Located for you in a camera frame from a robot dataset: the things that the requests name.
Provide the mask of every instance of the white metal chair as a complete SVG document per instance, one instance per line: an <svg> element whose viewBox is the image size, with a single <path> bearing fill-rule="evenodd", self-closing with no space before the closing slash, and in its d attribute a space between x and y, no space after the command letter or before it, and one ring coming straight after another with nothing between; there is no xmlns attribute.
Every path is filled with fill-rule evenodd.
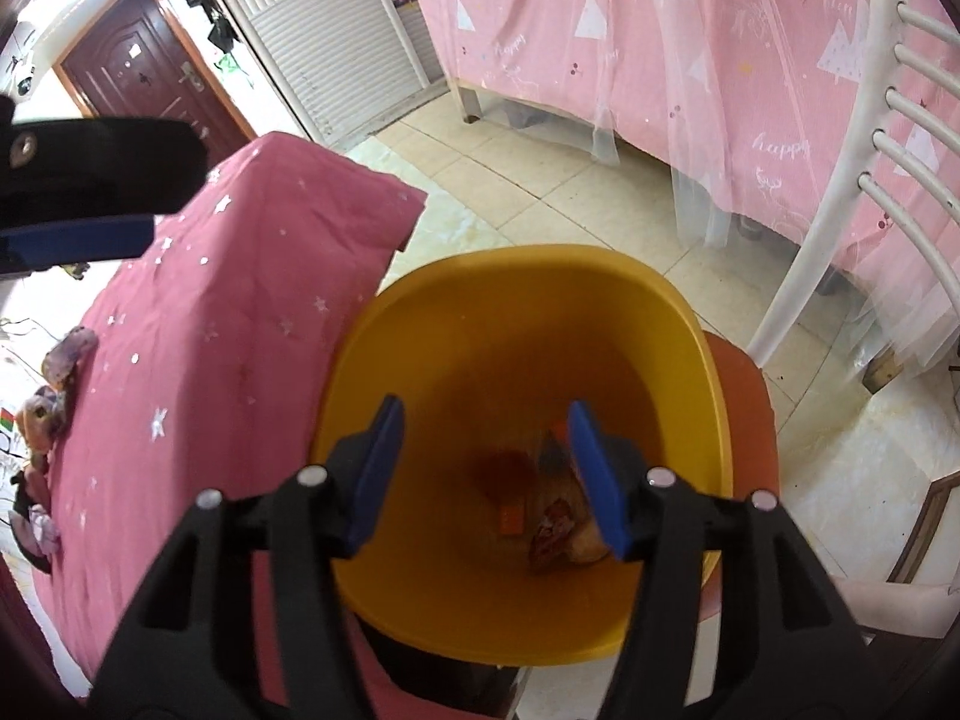
<svg viewBox="0 0 960 720"><path fill-rule="evenodd" d="M956 194L884 131L884 125L896 111L960 156L960 135L942 119L896 90L896 75L901 66L906 66L960 100L960 77L944 71L904 45L902 35L908 27L921 29L949 45L960 47L960 33L952 25L918 13L901 0L870 0L863 79L836 167L803 245L747 347L747 353L759 367L770 360L827 272L861 193L870 196L917 247L960 316L960 278L914 218L871 175L877 156L886 154L913 176L953 221L960 224L960 200Z"/></svg>

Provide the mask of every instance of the door handle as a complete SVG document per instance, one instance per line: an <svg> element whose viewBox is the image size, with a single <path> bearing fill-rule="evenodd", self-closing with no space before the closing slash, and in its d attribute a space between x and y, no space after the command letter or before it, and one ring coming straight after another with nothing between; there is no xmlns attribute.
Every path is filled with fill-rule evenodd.
<svg viewBox="0 0 960 720"><path fill-rule="evenodd" d="M181 76L179 81L176 81L176 83L190 81L190 83L193 84L193 88L197 90L197 92L203 92L203 90L206 89L205 84L203 84L203 79L198 76L197 72L193 69L193 65L191 65L189 62L184 62L184 64L181 65L181 70L184 71L184 74Z"/></svg>

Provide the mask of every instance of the white star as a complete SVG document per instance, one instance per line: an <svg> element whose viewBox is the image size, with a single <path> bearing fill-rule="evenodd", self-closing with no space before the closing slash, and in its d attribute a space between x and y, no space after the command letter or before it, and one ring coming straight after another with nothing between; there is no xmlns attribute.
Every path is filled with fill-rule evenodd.
<svg viewBox="0 0 960 720"><path fill-rule="evenodd" d="M150 425L150 443L153 443L157 440L157 436L165 439L167 434L163 432L163 420L167 418L166 409L157 409L154 412L154 421Z"/></svg>

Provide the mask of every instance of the yellow trash bin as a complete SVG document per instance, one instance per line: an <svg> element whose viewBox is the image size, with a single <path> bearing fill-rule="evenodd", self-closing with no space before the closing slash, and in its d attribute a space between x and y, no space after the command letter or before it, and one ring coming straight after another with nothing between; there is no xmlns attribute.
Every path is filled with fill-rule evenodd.
<svg viewBox="0 0 960 720"><path fill-rule="evenodd" d="M470 474L592 406L650 464L731 494L723 395L697 317L661 275L616 252L549 245L464 254L373 300L339 352L314 447L366 428L385 394L406 437L373 540L337 581L395 640L461 661L550 665L623 640L638 566L606 557L534 573L500 549L493 504ZM704 580L715 565L704 561Z"/></svg>

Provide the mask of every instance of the silver screw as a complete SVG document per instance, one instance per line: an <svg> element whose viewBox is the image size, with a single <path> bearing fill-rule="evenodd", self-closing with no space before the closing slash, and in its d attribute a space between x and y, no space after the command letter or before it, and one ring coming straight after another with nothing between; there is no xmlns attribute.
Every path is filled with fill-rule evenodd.
<svg viewBox="0 0 960 720"><path fill-rule="evenodd" d="M10 167L23 167L37 155L37 137L32 132L21 132L10 147Z"/></svg>
<svg viewBox="0 0 960 720"><path fill-rule="evenodd" d="M652 488L672 488L677 483L677 474L663 466L647 471L647 482Z"/></svg>
<svg viewBox="0 0 960 720"><path fill-rule="evenodd" d="M326 469L323 466L304 466L296 474L296 483L306 488L315 488L326 481Z"/></svg>
<svg viewBox="0 0 960 720"><path fill-rule="evenodd" d="M201 509L216 509L224 502L224 493L219 490L203 490L197 496L197 506Z"/></svg>
<svg viewBox="0 0 960 720"><path fill-rule="evenodd" d="M762 512L773 512L776 509L776 495L770 490L757 490L750 496L750 502Z"/></svg>

